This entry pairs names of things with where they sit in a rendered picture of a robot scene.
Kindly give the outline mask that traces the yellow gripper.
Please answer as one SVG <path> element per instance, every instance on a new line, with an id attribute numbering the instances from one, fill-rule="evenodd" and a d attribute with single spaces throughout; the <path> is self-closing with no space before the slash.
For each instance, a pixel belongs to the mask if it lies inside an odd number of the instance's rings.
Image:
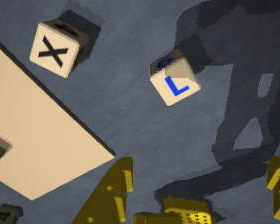
<path id="1" fill-rule="evenodd" d="M 267 188 L 273 190 L 274 218 L 280 220 L 280 157 L 268 163 Z M 107 171 L 71 224 L 126 221 L 127 192 L 133 191 L 133 159 L 122 157 Z"/>

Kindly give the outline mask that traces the tan flat mat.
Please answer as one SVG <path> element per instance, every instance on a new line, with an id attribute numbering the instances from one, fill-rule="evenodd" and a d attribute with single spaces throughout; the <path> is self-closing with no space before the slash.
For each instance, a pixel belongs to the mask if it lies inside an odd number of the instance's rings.
<path id="1" fill-rule="evenodd" d="M 0 45 L 0 181 L 34 200 L 115 154 Z"/>

